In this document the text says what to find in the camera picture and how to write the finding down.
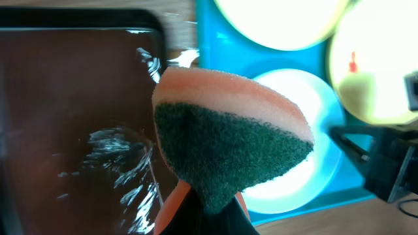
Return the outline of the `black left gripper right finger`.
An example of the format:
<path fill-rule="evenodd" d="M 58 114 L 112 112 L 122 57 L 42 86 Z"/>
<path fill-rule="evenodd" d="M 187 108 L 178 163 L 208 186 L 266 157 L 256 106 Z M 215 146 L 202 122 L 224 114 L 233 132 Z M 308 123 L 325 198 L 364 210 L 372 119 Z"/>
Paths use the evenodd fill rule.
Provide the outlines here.
<path fill-rule="evenodd" d="M 223 216 L 221 219 L 223 235 L 259 235 L 236 198 L 227 204 L 221 215 Z"/>

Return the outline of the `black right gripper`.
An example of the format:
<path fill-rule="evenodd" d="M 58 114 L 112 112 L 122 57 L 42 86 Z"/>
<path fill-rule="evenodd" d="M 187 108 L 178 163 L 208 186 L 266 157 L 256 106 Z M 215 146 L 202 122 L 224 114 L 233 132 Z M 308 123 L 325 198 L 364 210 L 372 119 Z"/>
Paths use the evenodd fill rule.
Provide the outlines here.
<path fill-rule="evenodd" d="M 369 136 L 368 148 L 348 135 Z M 329 136 L 360 173 L 365 189 L 392 203 L 417 193 L 417 130 L 390 127 L 332 126 Z"/>

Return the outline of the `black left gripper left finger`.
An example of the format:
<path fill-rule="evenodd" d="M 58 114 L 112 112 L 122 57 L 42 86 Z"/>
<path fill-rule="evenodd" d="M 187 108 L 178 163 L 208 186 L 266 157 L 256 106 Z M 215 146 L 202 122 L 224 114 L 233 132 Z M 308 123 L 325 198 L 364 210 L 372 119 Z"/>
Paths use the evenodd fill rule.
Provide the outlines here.
<path fill-rule="evenodd" d="M 194 189 L 170 195 L 159 212 L 160 235 L 201 235 L 203 207 Z"/>

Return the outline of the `light blue plate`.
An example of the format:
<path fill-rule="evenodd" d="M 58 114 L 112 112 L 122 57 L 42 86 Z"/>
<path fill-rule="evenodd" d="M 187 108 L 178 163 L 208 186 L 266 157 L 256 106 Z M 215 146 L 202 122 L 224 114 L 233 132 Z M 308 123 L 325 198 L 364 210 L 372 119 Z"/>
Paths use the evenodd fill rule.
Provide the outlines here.
<path fill-rule="evenodd" d="M 319 77 L 296 69 L 272 70 L 255 81 L 298 105 L 315 137 L 307 159 L 283 176 L 247 188 L 242 196 L 248 210 L 283 213 L 313 200 L 330 182 L 340 166 L 342 151 L 328 136 L 329 128 L 346 122 L 334 90 Z"/>

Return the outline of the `orange and green sponge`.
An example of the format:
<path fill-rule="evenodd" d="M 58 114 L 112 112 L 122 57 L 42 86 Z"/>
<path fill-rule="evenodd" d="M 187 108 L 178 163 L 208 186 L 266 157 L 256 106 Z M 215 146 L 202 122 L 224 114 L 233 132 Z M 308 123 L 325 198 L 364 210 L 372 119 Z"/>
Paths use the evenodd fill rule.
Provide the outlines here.
<path fill-rule="evenodd" d="M 178 178 L 170 195 L 196 191 L 202 234 L 222 234 L 221 212 L 233 198 L 250 221 L 242 191 L 284 175 L 315 144 L 294 102 L 234 74 L 169 67 L 152 106 L 159 149 Z"/>

